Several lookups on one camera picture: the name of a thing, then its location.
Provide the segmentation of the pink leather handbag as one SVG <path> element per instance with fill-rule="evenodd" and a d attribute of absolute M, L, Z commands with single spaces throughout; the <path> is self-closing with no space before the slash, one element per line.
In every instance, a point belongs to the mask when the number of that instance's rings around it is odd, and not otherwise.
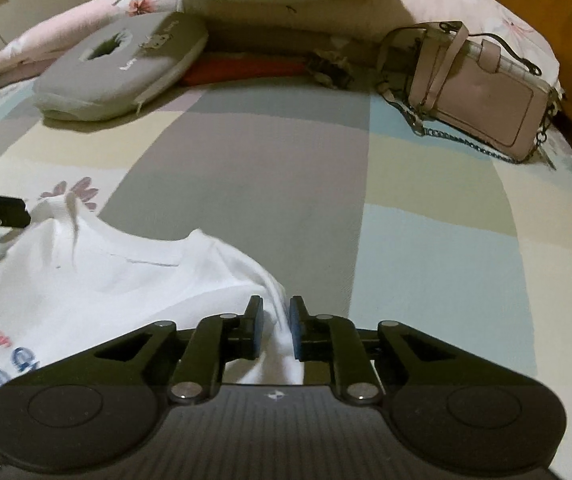
<path fill-rule="evenodd" d="M 393 29 L 380 44 L 376 70 L 377 93 L 416 136 L 514 165 L 548 140 L 560 104 L 539 66 L 500 36 L 472 34 L 460 21 Z"/>

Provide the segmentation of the grey donut cushion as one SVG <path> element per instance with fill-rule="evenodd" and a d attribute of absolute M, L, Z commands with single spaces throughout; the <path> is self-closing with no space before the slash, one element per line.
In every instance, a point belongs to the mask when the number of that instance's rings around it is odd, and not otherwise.
<path fill-rule="evenodd" d="M 62 122 L 102 122 L 140 110 L 186 74 L 208 38 L 205 22 L 190 14 L 119 18 L 41 74 L 33 104 Z"/>

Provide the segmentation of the white printed sweatshirt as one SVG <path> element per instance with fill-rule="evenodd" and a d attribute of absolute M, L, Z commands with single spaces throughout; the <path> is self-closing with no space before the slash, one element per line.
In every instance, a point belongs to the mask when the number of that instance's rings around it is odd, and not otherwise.
<path fill-rule="evenodd" d="M 182 240 L 120 232 L 72 194 L 42 200 L 27 229 L 0 235 L 0 387 L 152 322 L 193 328 L 243 312 L 253 296 L 260 356 L 228 364 L 225 378 L 300 384 L 284 289 L 253 258 L 199 230 Z"/>

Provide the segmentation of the pink floral folded quilt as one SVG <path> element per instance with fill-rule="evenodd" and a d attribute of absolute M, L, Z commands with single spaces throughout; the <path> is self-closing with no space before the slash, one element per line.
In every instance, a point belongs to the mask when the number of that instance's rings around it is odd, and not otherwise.
<path fill-rule="evenodd" d="M 401 26 L 461 21 L 491 32 L 542 70 L 558 88 L 559 62 L 548 40 L 496 0 L 320 0 L 292 8 L 273 3 L 208 0 L 91 0 L 31 27 L 0 51 L 0 88 L 42 74 L 86 37 L 125 16 L 186 12 L 229 23 L 277 26 L 379 41 Z"/>

